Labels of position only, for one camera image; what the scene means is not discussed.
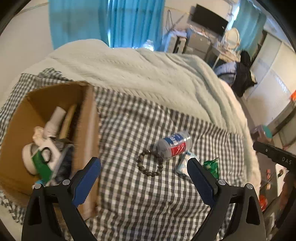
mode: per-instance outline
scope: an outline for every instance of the cardboard box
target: cardboard box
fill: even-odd
[[[55,108],[68,110],[80,106],[76,124],[72,127],[75,146],[72,174],[83,169],[93,156],[98,156],[99,116],[94,102],[93,87],[86,82],[69,82],[34,90],[16,109],[7,129],[0,155],[0,185],[9,199],[26,207],[32,185],[39,176],[31,175],[22,160],[22,148],[32,143],[34,127],[44,127]],[[96,214],[98,180],[84,204],[78,207],[87,219]]]

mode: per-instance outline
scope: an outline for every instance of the white tape roll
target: white tape roll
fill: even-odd
[[[34,166],[34,163],[32,161],[32,158],[31,158],[31,147],[32,145],[34,145],[34,143],[31,143],[31,144],[28,144],[28,145],[25,145],[22,149],[22,160],[24,162],[24,165],[26,167],[26,169],[33,175],[36,175],[38,174],[35,166]]]

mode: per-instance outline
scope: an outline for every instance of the orange object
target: orange object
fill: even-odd
[[[264,195],[259,196],[259,204],[260,204],[262,212],[264,212],[265,209],[267,208],[267,204],[268,204],[267,198]]]
[[[267,181],[270,180],[270,177],[271,177],[270,173],[271,173],[270,169],[267,169],[266,170],[266,179],[267,179]]]
[[[290,98],[291,98],[292,101],[296,100],[296,90],[293,92],[292,95],[290,95]]]

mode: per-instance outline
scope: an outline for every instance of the desk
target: desk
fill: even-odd
[[[213,46],[212,45],[210,47],[208,53],[207,53],[206,58],[205,58],[205,61],[207,63],[208,63],[208,59],[209,59],[209,57],[210,57],[211,54],[214,54],[215,56],[217,56],[216,61],[215,61],[214,65],[213,65],[212,69],[214,69],[216,67],[219,59],[221,59],[221,60],[223,60],[223,61],[225,61],[227,63],[234,62],[234,61],[235,62],[240,62],[240,56],[236,56],[234,54],[231,54],[230,52],[225,53],[225,52],[219,50],[217,48],[217,46]]]

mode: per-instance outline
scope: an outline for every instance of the monitor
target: monitor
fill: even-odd
[[[227,27],[228,21],[220,17],[218,14],[204,8],[200,5],[196,5],[194,14],[191,21],[219,34],[223,35]]]

